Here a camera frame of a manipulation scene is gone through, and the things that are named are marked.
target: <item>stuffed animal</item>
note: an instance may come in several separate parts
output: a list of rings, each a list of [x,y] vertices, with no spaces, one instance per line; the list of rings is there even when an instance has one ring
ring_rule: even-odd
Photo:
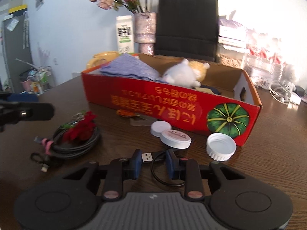
[[[179,64],[169,68],[162,77],[162,80],[170,85],[177,85],[186,88],[200,87],[201,84],[196,81],[196,75],[189,66],[189,61],[184,59]]]
[[[198,61],[190,61],[189,66],[193,69],[196,75],[196,80],[200,83],[203,82],[210,65],[208,63],[201,63]]]

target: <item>white plastic cap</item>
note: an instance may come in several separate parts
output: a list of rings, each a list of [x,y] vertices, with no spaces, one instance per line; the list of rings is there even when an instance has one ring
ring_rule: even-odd
[[[161,132],[164,130],[170,130],[172,126],[165,121],[156,121],[151,124],[150,132],[156,137],[161,137]]]
[[[227,161],[236,149],[235,141],[226,134],[213,133],[207,138],[207,153],[216,161]]]
[[[163,131],[161,134],[161,141],[175,149],[187,149],[192,142],[187,134],[176,130]]]

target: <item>purple cloth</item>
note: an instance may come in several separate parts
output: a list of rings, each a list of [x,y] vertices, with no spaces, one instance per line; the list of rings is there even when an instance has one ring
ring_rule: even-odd
[[[156,69],[127,53],[120,55],[107,66],[101,67],[100,72],[106,76],[160,82],[160,75]]]
[[[238,23],[233,20],[222,19],[222,18],[219,19],[219,25],[225,26],[225,27],[232,27],[232,28],[243,27],[241,23]]]

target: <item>red artificial flower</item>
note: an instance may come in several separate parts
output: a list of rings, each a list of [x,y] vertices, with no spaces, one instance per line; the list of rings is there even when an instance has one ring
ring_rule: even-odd
[[[79,121],[73,128],[70,128],[64,133],[62,138],[63,142],[72,141],[77,138],[81,141],[89,139],[95,127],[95,123],[93,123],[94,118],[96,118],[96,115],[91,111],[87,112],[83,120]]]

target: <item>yellow mug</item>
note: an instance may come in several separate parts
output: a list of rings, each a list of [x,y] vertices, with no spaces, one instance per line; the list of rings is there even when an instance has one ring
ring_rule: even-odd
[[[107,61],[104,58],[93,58],[86,64],[86,69],[105,64]]]
[[[119,56],[119,53],[117,51],[108,51],[108,52],[97,53],[93,57],[94,58],[103,58],[107,62],[110,62],[110,61],[116,59],[118,56]]]

